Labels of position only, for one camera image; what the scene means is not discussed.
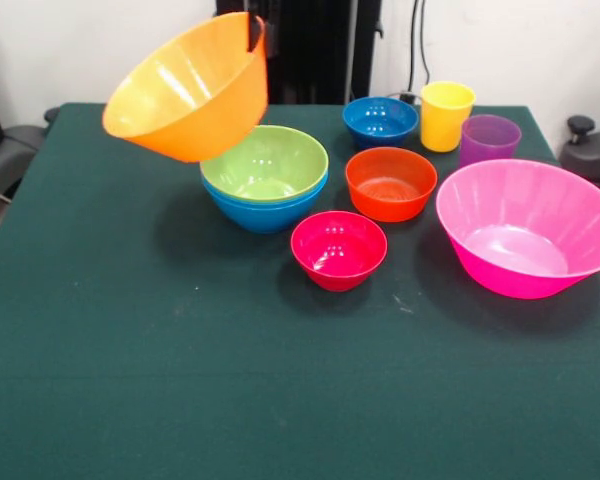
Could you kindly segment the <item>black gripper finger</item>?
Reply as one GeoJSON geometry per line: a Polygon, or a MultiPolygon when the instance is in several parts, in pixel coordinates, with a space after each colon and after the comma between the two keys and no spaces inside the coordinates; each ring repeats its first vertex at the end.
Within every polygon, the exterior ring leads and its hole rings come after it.
{"type": "Polygon", "coordinates": [[[263,33],[264,27],[261,25],[261,19],[255,13],[248,14],[248,52],[253,52],[263,33]]]}

